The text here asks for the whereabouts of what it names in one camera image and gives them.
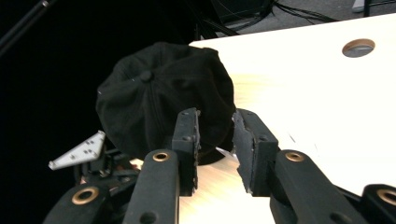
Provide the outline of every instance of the white table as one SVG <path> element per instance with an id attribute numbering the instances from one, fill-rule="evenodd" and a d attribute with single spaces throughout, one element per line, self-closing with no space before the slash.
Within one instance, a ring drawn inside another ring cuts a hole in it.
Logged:
<path id="1" fill-rule="evenodd" d="M 258 114 L 281 149 L 304 152 L 339 187 L 396 186 L 396 14 L 191 43 L 219 51 L 235 104 Z M 374 50 L 342 53 L 355 39 Z M 222 160 L 198 170 L 180 223 L 274 223 L 267 198 L 245 193 Z"/>

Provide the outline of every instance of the cap button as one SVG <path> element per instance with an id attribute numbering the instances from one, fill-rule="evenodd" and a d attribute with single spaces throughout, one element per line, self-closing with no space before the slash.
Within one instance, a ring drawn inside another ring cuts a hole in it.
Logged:
<path id="1" fill-rule="evenodd" d="M 143 82 L 149 82 L 152 79 L 151 71 L 144 71 L 139 76 Z"/>

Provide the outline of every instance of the black background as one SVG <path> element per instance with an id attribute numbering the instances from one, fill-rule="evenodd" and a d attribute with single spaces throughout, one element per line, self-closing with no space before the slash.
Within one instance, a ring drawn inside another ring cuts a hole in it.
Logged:
<path id="1" fill-rule="evenodd" d="M 2 0 L 0 36 L 37 1 Z M 175 1 L 59 0 L 0 58 L 1 214 L 41 223 L 74 185 L 48 163 L 101 129 L 96 88 L 122 57 L 157 41 L 189 44 Z"/>

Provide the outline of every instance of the black cap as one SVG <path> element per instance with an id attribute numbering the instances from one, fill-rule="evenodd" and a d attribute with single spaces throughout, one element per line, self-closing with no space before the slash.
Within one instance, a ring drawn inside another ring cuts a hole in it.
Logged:
<path id="1" fill-rule="evenodd" d="M 214 49 L 168 43 L 121 59 L 99 86 L 96 102 L 108 139 L 141 160 L 164 146 L 177 114 L 192 107 L 201 111 L 198 154 L 210 157 L 199 162 L 216 161 L 221 156 L 215 147 L 232 146 L 224 140 L 233 130 L 233 82 Z"/>

